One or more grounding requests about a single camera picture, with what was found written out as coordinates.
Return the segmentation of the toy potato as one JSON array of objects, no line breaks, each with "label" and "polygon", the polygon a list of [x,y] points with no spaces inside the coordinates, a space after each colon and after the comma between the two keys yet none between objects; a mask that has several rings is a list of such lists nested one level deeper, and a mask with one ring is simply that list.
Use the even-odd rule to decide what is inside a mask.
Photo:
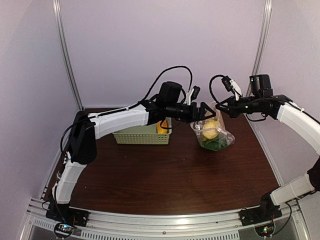
[{"label": "toy potato", "polygon": [[208,140],[215,139],[219,135],[217,130],[218,126],[218,120],[208,119],[202,128],[203,136]]}]

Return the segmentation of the clear zip top bag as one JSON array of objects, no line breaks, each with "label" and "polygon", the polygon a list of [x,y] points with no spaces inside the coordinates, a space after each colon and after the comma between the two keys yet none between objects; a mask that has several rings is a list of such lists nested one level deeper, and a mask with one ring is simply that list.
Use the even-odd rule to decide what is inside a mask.
[{"label": "clear zip top bag", "polygon": [[215,105],[213,101],[209,107],[216,112],[216,116],[192,122],[190,127],[202,148],[217,152],[232,145],[235,137],[226,130],[222,113],[216,109]]}]

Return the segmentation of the toy bok choy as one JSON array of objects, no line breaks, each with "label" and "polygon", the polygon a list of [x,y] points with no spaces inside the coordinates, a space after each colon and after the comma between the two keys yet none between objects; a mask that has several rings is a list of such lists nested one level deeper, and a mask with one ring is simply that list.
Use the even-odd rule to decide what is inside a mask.
[{"label": "toy bok choy", "polygon": [[203,141],[201,147],[211,151],[220,151],[228,147],[228,143],[224,138],[207,139]]}]

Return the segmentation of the green plastic basket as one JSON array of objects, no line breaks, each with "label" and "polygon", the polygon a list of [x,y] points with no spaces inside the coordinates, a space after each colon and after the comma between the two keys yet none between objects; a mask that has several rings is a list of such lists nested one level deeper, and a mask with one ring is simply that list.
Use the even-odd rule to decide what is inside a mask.
[{"label": "green plastic basket", "polygon": [[158,130],[165,130],[160,124],[146,126],[135,126],[113,132],[113,136],[118,144],[123,145],[168,145],[172,133],[172,120],[167,117],[163,123],[167,128],[165,133],[158,133]]}]

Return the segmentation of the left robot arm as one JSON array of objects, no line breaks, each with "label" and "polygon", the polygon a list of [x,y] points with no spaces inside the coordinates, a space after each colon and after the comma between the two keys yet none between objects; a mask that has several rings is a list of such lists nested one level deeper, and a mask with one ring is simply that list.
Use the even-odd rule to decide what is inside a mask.
[{"label": "left robot arm", "polygon": [[195,86],[184,94],[186,102],[179,102],[182,86],[167,81],[151,99],[143,99],[134,105],[100,113],[77,112],[73,124],[66,129],[68,140],[66,146],[60,148],[63,164],[49,195],[53,215],[61,222],[72,218],[71,194],[83,169],[97,157],[98,139],[131,127],[163,122],[166,118],[192,123],[215,117],[216,113],[205,102],[200,105],[194,102],[199,91]]}]

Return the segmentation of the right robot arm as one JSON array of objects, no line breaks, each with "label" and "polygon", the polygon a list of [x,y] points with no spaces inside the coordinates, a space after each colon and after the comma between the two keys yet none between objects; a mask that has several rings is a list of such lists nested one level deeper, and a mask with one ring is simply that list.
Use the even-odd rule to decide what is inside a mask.
[{"label": "right robot arm", "polygon": [[[264,118],[288,126],[302,137],[318,154],[320,152],[320,122],[298,107],[289,97],[274,95],[270,77],[267,74],[252,75],[249,78],[251,96],[244,97],[235,80],[220,75],[221,82],[233,96],[217,102],[216,109],[237,118],[240,114],[260,113]],[[278,213],[279,206],[291,200],[313,194],[320,190],[320,162],[316,161],[306,174],[265,194],[256,209],[259,220],[266,221]]]}]

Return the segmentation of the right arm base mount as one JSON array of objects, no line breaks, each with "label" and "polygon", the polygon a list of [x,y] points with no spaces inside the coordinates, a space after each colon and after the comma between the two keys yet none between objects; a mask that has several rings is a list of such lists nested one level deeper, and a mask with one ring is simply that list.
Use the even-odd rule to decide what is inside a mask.
[{"label": "right arm base mount", "polygon": [[253,208],[242,208],[238,214],[243,227],[270,222],[273,219],[280,218],[283,215],[279,208],[275,208],[271,211],[265,211],[260,206]]}]

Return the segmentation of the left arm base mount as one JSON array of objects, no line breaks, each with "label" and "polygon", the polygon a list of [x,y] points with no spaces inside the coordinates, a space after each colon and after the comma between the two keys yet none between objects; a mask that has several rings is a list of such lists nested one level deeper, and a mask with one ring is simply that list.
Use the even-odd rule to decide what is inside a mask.
[{"label": "left arm base mount", "polygon": [[47,210],[45,217],[56,222],[66,223],[70,226],[86,227],[89,218],[89,212],[86,210],[69,208],[64,217],[61,217],[58,212],[52,213],[51,210]]}]

